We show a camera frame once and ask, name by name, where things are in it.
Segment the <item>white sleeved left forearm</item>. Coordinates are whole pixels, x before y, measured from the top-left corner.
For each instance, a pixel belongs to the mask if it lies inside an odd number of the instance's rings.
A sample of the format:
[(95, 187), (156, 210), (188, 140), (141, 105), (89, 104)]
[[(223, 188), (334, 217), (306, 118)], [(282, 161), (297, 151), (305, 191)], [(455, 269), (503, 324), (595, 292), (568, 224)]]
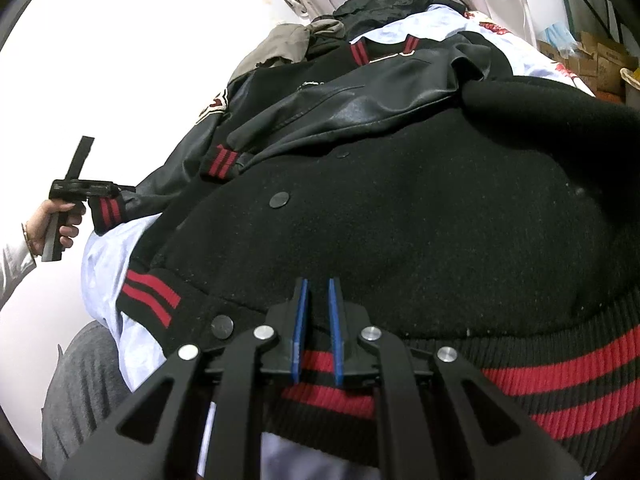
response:
[(36, 267), (35, 258), (21, 233), (1, 244), (0, 308), (11, 298), (15, 289)]

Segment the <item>person's left hand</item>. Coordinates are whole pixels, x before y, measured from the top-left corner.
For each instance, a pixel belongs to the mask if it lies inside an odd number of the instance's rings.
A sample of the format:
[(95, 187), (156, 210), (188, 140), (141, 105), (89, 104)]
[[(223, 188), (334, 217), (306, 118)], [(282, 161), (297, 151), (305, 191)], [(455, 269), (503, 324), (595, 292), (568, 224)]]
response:
[(43, 254), (47, 234), (53, 228), (58, 228), (58, 242), (62, 248), (71, 248), (85, 212), (82, 203), (64, 202), (59, 198), (42, 202), (24, 224), (26, 243), (32, 255), (40, 257)]

